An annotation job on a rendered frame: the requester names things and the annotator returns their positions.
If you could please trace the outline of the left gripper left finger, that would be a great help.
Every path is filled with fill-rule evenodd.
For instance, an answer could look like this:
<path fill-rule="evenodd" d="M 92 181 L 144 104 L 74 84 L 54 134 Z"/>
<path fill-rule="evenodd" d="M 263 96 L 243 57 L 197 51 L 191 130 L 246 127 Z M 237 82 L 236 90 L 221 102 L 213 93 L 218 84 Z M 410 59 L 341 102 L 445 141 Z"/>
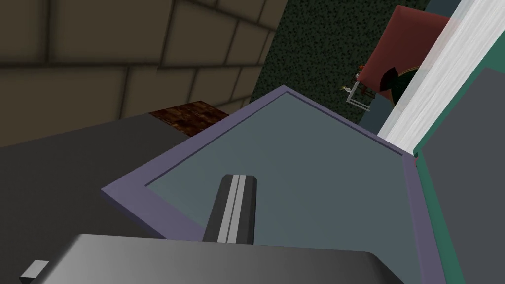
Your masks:
<path fill-rule="evenodd" d="M 225 175 L 220 181 L 202 241 L 227 242 L 237 186 L 236 175 Z"/>

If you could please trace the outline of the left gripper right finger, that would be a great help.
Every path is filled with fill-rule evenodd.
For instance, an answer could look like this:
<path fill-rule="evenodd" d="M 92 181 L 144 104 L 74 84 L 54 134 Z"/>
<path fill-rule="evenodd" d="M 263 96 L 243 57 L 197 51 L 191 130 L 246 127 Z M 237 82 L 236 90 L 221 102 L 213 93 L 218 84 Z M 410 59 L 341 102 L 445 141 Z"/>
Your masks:
<path fill-rule="evenodd" d="M 257 180 L 254 176 L 239 175 L 227 242 L 254 243 Z"/>

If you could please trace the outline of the purple framed grey cupboard door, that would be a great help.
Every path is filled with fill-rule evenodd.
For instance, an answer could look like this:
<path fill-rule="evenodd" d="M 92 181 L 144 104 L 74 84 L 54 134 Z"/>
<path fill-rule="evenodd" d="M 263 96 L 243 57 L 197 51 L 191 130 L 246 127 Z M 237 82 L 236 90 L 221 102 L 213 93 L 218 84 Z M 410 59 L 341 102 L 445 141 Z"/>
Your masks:
<path fill-rule="evenodd" d="M 203 239 L 221 179 L 257 179 L 255 243 L 371 252 L 405 284 L 446 284 L 411 154 L 287 86 L 102 189 L 166 239 Z"/>

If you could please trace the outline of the green framed grey cupboard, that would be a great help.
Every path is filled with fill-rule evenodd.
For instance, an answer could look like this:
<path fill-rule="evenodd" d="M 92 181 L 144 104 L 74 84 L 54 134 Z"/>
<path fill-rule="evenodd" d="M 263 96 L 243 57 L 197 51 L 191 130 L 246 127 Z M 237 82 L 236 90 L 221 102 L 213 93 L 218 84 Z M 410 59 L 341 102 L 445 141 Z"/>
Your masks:
<path fill-rule="evenodd" d="M 445 284 L 505 284 L 505 31 L 415 153 Z"/>

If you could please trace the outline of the red flat block furniture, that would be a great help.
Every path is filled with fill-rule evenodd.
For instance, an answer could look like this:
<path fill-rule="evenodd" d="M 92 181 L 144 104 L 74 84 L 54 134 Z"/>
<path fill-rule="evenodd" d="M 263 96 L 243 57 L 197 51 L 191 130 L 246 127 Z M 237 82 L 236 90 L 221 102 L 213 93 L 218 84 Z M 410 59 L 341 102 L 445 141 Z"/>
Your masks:
<path fill-rule="evenodd" d="M 396 105 L 449 18 L 398 5 L 358 81 Z"/>

